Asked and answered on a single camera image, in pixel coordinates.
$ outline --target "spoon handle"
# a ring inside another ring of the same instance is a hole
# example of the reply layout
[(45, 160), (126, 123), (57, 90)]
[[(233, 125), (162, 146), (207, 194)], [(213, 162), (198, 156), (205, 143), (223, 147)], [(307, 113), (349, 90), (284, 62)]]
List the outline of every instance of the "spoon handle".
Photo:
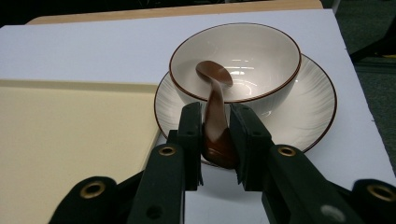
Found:
[(204, 120), (206, 160), (227, 169), (234, 169), (239, 158), (233, 146), (230, 129), (224, 112), (224, 100), (220, 83), (210, 78), (211, 89), (207, 99)]

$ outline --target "saucer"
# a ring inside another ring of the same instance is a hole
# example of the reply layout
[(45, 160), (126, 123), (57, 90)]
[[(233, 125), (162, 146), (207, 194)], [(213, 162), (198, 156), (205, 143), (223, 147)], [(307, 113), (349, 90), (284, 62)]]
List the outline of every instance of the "saucer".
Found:
[[(178, 128), (185, 104), (168, 74), (161, 81), (154, 102), (155, 118), (165, 137)], [(270, 115), (258, 115), (275, 144), (307, 151), (329, 131), (337, 109), (334, 85), (320, 66), (303, 55), (299, 74), (287, 99)]]

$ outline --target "white paper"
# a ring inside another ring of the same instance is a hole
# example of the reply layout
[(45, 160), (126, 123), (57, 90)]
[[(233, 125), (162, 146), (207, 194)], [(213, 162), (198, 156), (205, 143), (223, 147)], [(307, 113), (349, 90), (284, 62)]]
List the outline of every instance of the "white paper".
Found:
[[(284, 31), (331, 78), (338, 97), (336, 117), (325, 137), (306, 153), (328, 180), (347, 189), (361, 178), (396, 185), (331, 10), (6, 26), (0, 29), (0, 78), (159, 83), (183, 40), (230, 22)], [(233, 172), (203, 169), (205, 186), (186, 195), (186, 223), (268, 222), (260, 193), (236, 186)]]

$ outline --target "spoon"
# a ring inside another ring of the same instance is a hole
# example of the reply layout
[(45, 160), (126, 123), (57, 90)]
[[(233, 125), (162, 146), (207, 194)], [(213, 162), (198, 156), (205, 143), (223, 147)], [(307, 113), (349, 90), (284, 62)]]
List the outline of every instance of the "spoon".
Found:
[(234, 169), (239, 158), (228, 128), (222, 94), (222, 86), (231, 87), (233, 80), (223, 66), (212, 61), (198, 63), (195, 70), (201, 78), (211, 83), (212, 89), (205, 109), (205, 148), (202, 154), (207, 161), (223, 168)]

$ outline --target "beige cutting board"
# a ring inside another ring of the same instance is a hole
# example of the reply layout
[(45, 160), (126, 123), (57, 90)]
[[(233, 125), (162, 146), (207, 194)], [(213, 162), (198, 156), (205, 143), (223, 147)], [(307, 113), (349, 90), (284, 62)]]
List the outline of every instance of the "beige cutting board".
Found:
[(0, 223), (47, 223), (82, 179), (141, 171), (157, 86), (0, 80)]

